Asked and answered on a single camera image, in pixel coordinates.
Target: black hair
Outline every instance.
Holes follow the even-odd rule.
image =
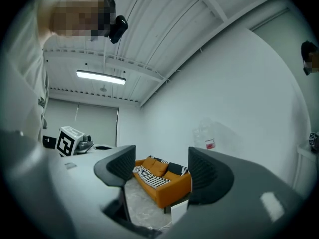
[[[115,24],[116,4],[114,0],[104,0],[104,7],[101,13],[98,13],[98,29],[92,30],[93,36],[103,35],[104,30],[111,24]]]
[[[309,61],[309,53],[316,52],[318,50],[317,46],[315,46],[312,42],[305,41],[301,45],[301,56],[305,62]]]

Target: white ceiling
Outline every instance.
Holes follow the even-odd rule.
[[[44,48],[50,96],[142,106],[194,52],[268,0],[115,0],[129,29],[120,42],[52,37]],[[80,79],[77,70],[126,78],[125,85]]]

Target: cushion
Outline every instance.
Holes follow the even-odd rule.
[[[184,175],[188,172],[188,168],[186,166],[178,165],[171,162],[168,164],[167,170],[178,175]]]
[[[149,171],[157,177],[162,177],[166,173],[167,167],[168,164],[164,164],[156,160]]]
[[[147,170],[150,170],[150,168],[154,165],[155,161],[155,159],[147,157],[147,159],[144,160],[142,166],[145,167]]]
[[[167,173],[163,176],[163,178],[166,180],[174,181],[174,180],[180,178],[180,175],[174,174],[170,171],[167,171]]]

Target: table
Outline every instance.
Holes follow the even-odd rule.
[[[317,181],[317,154],[311,152],[308,141],[298,145],[298,163],[293,189],[307,198]]]

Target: ceiling light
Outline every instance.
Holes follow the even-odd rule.
[[[76,74],[80,78],[86,78],[90,80],[97,80],[97,81],[103,81],[103,82],[111,82],[116,84],[124,85],[126,82],[126,79],[121,77],[116,77],[108,74],[99,74],[99,73],[93,73],[88,71],[82,71],[78,70],[76,71]]]

